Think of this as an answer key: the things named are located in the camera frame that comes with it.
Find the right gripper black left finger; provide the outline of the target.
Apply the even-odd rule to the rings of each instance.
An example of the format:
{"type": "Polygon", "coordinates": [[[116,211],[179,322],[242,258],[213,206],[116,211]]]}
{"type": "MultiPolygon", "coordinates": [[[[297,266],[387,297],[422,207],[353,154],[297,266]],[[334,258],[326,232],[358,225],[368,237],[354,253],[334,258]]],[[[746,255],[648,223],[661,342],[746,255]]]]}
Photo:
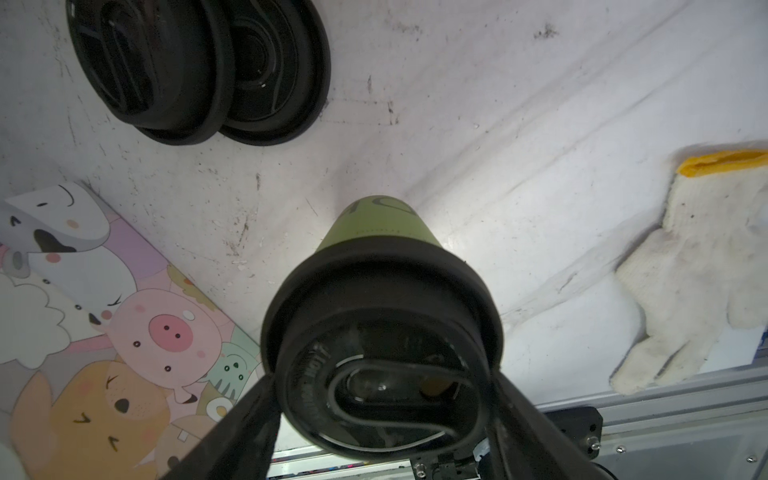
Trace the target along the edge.
{"type": "Polygon", "coordinates": [[[164,477],[265,480],[280,419],[274,377],[267,375],[164,477]]]}

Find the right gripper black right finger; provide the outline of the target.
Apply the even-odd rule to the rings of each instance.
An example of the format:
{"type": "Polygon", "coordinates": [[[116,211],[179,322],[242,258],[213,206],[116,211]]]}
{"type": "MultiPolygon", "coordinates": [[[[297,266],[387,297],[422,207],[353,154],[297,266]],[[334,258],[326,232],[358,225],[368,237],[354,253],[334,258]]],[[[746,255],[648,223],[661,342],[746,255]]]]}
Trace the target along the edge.
{"type": "Polygon", "coordinates": [[[544,413],[504,375],[493,380],[490,479],[610,479],[596,462],[603,417],[591,406],[544,413]]]}

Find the cartoon animal paper gift bag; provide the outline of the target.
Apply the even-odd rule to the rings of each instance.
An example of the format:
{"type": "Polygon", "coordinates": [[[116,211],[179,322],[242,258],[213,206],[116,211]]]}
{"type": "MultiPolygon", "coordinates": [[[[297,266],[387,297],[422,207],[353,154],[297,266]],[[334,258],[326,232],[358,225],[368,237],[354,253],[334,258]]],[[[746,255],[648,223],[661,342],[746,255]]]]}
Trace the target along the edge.
{"type": "Polygon", "coordinates": [[[86,187],[1,203],[1,475],[159,479],[263,375],[259,345],[86,187]]]}

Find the green paper cup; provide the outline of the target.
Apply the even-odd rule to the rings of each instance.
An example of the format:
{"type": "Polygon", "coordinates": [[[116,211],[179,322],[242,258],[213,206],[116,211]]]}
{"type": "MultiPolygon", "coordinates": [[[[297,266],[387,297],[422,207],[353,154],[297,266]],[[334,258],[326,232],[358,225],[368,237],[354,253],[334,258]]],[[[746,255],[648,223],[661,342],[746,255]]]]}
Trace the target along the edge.
{"type": "Polygon", "coordinates": [[[462,448],[503,342],[484,282],[402,200],[352,202],[267,309],[261,346],[293,428],[335,454],[462,448]]]}

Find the black plastic cup lids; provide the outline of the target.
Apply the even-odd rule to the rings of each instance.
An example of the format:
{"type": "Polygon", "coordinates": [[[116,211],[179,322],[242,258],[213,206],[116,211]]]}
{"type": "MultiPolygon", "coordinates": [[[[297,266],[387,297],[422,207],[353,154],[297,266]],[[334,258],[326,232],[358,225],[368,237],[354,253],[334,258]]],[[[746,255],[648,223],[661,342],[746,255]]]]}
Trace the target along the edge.
{"type": "Polygon", "coordinates": [[[90,85],[154,141],[278,145],[326,103],[330,48],[309,1],[70,1],[66,13],[90,85]]]}

